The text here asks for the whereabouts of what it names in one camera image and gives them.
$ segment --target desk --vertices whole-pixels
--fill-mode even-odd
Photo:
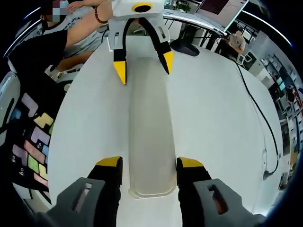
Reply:
[[[126,47],[127,86],[118,78],[113,53],[105,43],[84,64],[63,100],[50,141],[51,201],[55,205],[57,195],[79,177],[86,177],[97,161],[120,155],[123,179],[117,226],[182,226],[178,188],[155,199],[134,199],[128,193],[131,76],[146,69],[143,61],[147,60],[138,57],[160,63],[149,37],[128,36]],[[220,178],[233,188],[242,196],[244,207],[254,211],[262,194],[264,140],[270,171],[276,166],[274,143],[234,63],[206,49],[199,50],[197,57],[174,52],[172,73],[164,77],[176,157],[201,161],[212,178]],[[242,71],[282,153],[281,128],[270,94],[254,76]],[[269,178],[273,183],[266,187],[268,194],[277,189],[280,177],[279,168]]]

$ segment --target white table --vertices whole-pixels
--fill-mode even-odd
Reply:
[[[123,157],[123,182],[117,226],[182,226],[178,188],[168,196],[134,199],[128,193],[129,119],[132,73],[158,65],[150,38],[126,39],[128,75],[122,85],[113,67],[113,53],[101,45],[82,67],[63,100],[53,128],[49,151],[49,189],[52,204],[57,195],[79,177],[86,177],[95,163]],[[138,57],[154,60],[138,60]],[[254,76],[242,70],[247,86],[267,117],[282,153],[282,135],[274,103]],[[269,178],[267,202],[258,198],[262,182],[263,150],[267,169],[276,166],[269,129],[256,113],[237,68],[228,59],[200,48],[197,57],[174,52],[173,70],[164,77],[176,157],[201,161],[212,178],[220,178],[242,196],[250,211],[268,208],[275,198],[280,168]]]

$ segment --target bracelet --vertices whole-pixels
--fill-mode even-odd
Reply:
[[[106,21],[102,21],[102,20],[99,19],[98,13],[97,13],[97,6],[95,6],[94,8],[95,8],[95,18],[96,18],[96,20],[97,20],[99,23],[102,23],[102,24],[106,23],[107,20],[106,20]]]

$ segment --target gray shirt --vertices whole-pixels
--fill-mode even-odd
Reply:
[[[235,35],[229,36],[229,41],[233,46],[239,47],[241,50],[244,51],[245,49],[245,39],[243,37],[237,37]]]

